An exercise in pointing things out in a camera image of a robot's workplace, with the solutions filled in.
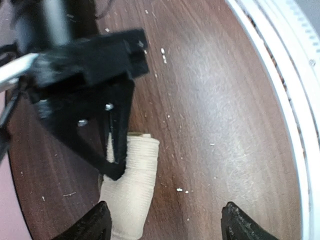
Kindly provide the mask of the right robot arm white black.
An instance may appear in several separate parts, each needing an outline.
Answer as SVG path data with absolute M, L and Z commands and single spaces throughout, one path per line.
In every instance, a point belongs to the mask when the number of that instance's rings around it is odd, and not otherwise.
M 26 93 L 42 125 L 100 174 L 125 172 L 136 78 L 148 73 L 143 29 L 101 34 L 93 0 L 13 0 L 16 40 L 0 48 L 0 89 L 12 95 L 0 117 L 0 153 L 9 119 Z

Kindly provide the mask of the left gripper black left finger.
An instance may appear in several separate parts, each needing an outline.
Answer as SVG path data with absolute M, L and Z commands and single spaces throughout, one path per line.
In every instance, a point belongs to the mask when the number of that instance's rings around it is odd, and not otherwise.
M 56 240 L 110 240 L 111 231 L 110 210 L 105 201 L 100 201 Z

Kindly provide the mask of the striped beige green sock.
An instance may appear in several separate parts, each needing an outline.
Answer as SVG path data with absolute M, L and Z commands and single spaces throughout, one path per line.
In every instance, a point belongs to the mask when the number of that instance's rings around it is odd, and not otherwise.
M 122 177 L 116 181 L 99 177 L 99 199 L 110 211 L 112 240 L 139 240 L 143 236 L 156 185 L 159 145 L 149 133 L 129 133 Z

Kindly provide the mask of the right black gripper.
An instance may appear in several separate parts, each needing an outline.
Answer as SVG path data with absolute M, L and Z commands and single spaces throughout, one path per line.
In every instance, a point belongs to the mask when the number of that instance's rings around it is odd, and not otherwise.
M 126 169 L 134 80 L 148 73 L 142 28 L 77 39 L 40 52 L 21 77 L 44 128 L 116 181 Z M 97 121 L 104 153 L 78 134 L 80 120 Z

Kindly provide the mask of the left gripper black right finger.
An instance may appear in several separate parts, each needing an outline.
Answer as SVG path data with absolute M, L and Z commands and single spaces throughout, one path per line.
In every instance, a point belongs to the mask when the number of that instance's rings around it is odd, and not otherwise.
M 278 240 L 232 201 L 222 208 L 221 213 L 223 240 Z

